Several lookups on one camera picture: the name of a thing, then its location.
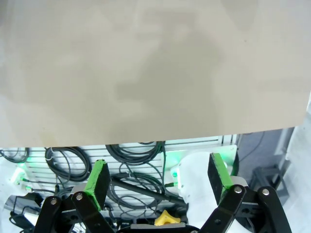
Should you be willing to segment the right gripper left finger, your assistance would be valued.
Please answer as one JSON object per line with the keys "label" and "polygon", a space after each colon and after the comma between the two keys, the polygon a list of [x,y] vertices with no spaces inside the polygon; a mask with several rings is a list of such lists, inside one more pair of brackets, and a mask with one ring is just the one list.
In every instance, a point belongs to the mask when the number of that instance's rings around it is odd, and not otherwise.
{"label": "right gripper left finger", "polygon": [[107,162],[97,160],[84,189],[64,200],[59,196],[45,199],[34,233],[72,233],[78,223],[85,225],[86,233],[114,233],[101,214],[110,182]]}

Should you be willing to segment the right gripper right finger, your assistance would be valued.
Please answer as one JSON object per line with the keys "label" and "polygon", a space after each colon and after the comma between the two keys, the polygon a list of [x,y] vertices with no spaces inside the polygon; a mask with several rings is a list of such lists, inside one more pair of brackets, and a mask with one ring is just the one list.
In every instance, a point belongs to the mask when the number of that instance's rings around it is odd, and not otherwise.
{"label": "right gripper right finger", "polygon": [[207,174],[217,207],[200,233],[227,233],[234,221],[250,233],[292,233],[273,187],[263,186],[254,191],[234,184],[218,153],[210,154]]}

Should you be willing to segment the yellow star knob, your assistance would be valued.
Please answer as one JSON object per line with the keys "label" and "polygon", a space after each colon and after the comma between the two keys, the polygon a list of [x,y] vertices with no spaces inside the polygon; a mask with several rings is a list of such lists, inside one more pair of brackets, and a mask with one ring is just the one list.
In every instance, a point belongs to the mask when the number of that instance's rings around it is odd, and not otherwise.
{"label": "yellow star knob", "polygon": [[162,212],[162,214],[155,219],[155,226],[163,226],[167,224],[177,224],[180,223],[181,219],[171,216],[166,210]]}

